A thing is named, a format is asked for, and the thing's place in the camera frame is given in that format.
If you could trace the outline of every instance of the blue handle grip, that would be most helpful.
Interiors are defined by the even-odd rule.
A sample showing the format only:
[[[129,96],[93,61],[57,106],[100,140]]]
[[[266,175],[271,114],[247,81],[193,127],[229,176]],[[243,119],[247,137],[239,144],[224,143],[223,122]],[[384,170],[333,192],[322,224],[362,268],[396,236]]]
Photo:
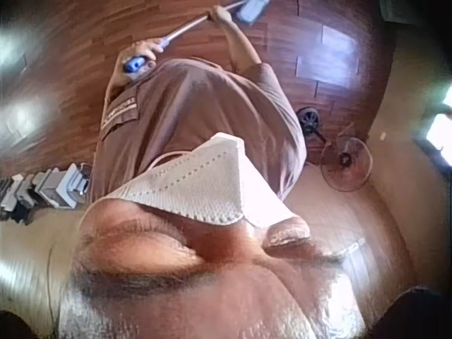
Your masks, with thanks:
[[[170,42],[166,37],[160,41],[160,46],[162,48],[165,48]],[[145,65],[147,62],[146,58],[144,56],[134,56],[130,60],[128,60],[124,65],[122,66],[122,70],[124,73],[136,73],[138,70]]]

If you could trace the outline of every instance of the electric fan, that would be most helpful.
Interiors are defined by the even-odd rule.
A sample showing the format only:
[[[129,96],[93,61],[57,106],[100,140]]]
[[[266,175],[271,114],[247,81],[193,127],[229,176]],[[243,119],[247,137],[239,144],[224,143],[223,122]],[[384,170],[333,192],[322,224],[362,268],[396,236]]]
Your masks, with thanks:
[[[319,133],[320,116],[313,107],[298,110],[297,118],[305,137],[315,134],[324,142],[320,169],[326,183],[341,192],[361,188],[368,180],[373,164],[366,144],[353,136],[344,136],[345,130],[334,141],[328,141]]]

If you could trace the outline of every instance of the brown shirt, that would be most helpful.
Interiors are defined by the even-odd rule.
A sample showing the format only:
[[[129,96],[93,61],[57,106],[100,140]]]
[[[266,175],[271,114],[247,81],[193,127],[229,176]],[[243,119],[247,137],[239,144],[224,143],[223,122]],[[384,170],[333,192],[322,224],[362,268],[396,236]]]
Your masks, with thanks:
[[[159,155],[193,150],[217,132],[244,139],[246,155],[284,198],[306,158],[302,130],[268,64],[243,74],[190,59],[157,66],[108,107],[91,177],[91,201],[147,170]]]

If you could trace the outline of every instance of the mop handle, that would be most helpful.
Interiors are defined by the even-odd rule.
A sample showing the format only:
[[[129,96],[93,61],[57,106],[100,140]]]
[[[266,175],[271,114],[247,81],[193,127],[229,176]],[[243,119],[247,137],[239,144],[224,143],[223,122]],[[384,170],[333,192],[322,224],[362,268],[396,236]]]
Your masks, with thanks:
[[[235,2],[233,4],[225,6],[225,9],[230,11],[231,9],[234,9],[238,6],[241,6],[246,3],[246,0],[241,0],[238,2]],[[199,25],[200,23],[203,23],[209,18],[209,15],[204,14],[203,16],[197,17],[193,19],[192,21],[176,28],[173,30],[170,34],[165,35],[159,42],[159,45],[162,48],[165,48],[170,44],[170,42],[174,39],[176,39],[178,36],[184,34],[187,30],[192,29],[196,25]],[[128,60],[123,65],[123,71],[124,73],[136,73],[138,70],[146,63],[146,58],[144,56],[135,56]]]

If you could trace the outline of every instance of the light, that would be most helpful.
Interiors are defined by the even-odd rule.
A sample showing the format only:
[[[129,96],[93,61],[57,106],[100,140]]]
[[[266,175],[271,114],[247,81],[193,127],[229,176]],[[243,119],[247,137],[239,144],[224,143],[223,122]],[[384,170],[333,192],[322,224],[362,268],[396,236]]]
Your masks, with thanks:
[[[443,104],[446,104],[446,105],[452,107],[452,85],[447,90],[447,94],[446,94],[446,97],[443,100]]]
[[[452,120],[445,114],[438,114],[427,133],[427,140],[441,151],[441,155],[452,165]]]

